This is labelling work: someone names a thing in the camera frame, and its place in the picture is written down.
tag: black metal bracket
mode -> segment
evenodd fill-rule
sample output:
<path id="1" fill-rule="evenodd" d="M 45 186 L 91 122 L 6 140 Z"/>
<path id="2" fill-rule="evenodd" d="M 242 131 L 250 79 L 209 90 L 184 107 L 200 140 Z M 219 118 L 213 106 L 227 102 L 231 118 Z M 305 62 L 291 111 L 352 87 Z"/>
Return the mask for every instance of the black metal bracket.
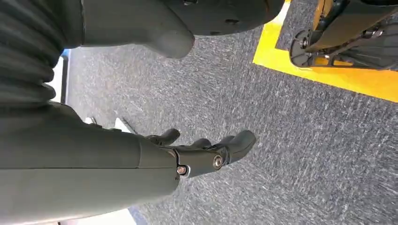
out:
<path id="1" fill-rule="evenodd" d="M 398 7 L 369 5 L 359 0 L 336 2 L 328 16 L 322 18 L 325 22 L 295 36 L 290 48 L 291 62 L 297 67 L 396 67 L 398 23 L 382 21 Z"/>

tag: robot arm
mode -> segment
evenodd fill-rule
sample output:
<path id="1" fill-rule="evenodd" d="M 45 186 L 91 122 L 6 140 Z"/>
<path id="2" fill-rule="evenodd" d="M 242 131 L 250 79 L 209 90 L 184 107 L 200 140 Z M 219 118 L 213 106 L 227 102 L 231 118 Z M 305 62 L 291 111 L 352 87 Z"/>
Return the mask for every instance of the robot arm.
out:
<path id="1" fill-rule="evenodd" d="M 0 0 L 0 224 L 34 224 L 123 209 L 172 193 L 181 177 L 219 170 L 255 142 L 244 131 L 210 146 L 170 147 L 83 123 L 49 102 L 63 48 L 138 43 L 186 55 L 193 35 L 159 0 Z"/>

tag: robotic hand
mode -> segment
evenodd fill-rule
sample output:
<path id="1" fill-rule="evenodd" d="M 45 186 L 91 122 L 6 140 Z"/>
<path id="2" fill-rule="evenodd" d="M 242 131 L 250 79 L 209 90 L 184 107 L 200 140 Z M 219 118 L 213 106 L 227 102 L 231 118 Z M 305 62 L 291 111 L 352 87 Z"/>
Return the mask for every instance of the robotic hand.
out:
<path id="1" fill-rule="evenodd" d="M 256 138 L 245 130 L 236 136 L 226 136 L 218 144 L 211 145 L 208 139 L 199 139 L 190 146 L 168 146 L 180 133 L 170 129 L 161 136 L 148 136 L 146 139 L 159 145 L 177 159 L 177 173 L 184 178 L 218 171 L 223 166 L 242 159 L 253 147 Z"/>

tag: screw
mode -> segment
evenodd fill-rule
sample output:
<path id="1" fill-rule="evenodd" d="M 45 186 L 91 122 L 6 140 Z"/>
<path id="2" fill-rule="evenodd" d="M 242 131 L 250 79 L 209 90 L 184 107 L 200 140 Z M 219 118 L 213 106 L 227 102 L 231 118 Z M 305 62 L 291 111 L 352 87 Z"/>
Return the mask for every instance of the screw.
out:
<path id="1" fill-rule="evenodd" d="M 301 45 L 301 48 L 302 49 L 305 49 L 305 48 L 307 48 L 307 45 L 308 45 L 308 39 L 305 37 L 305 38 L 303 38 L 303 39 L 301 39 L 300 40 L 300 45 Z"/>
<path id="2" fill-rule="evenodd" d="M 184 175 L 186 173 L 186 167 L 185 166 L 179 166 L 177 167 L 177 173 L 180 175 Z"/>
<path id="3" fill-rule="evenodd" d="M 213 166 L 215 169 L 220 169 L 222 166 L 222 157 L 217 155 L 213 159 Z"/>
<path id="4" fill-rule="evenodd" d="M 184 0 L 184 5 L 189 6 L 198 3 L 198 0 Z"/>

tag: yellow tape line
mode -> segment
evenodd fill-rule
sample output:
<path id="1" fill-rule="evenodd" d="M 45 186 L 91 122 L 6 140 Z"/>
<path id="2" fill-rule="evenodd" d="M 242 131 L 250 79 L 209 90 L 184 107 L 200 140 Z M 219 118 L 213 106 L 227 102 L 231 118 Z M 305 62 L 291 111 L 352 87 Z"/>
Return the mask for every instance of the yellow tape line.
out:
<path id="1" fill-rule="evenodd" d="M 264 25 L 253 62 L 312 81 L 398 102 L 398 73 L 351 68 L 298 68 L 290 62 L 289 52 L 276 49 L 276 43 L 290 6 L 286 0 L 279 15 Z"/>

